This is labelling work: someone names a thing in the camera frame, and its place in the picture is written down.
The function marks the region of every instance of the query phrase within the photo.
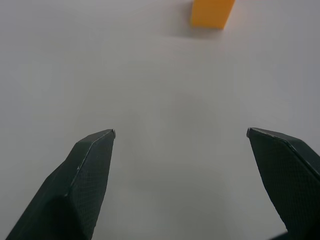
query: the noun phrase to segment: white surface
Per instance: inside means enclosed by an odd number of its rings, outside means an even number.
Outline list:
[[[285,230],[248,127],[320,149],[320,1],[238,0],[225,31],[183,0],[2,0],[0,238],[74,143],[116,129],[95,240]]]

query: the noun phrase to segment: yellow block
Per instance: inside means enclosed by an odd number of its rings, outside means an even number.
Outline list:
[[[223,29],[235,0],[194,0],[191,25]]]

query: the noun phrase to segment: orange block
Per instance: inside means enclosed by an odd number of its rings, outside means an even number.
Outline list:
[[[235,0],[194,0],[191,25],[223,29]]]

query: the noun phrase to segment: wooden block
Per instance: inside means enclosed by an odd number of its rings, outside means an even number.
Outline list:
[[[194,0],[191,25],[223,29],[235,0]]]

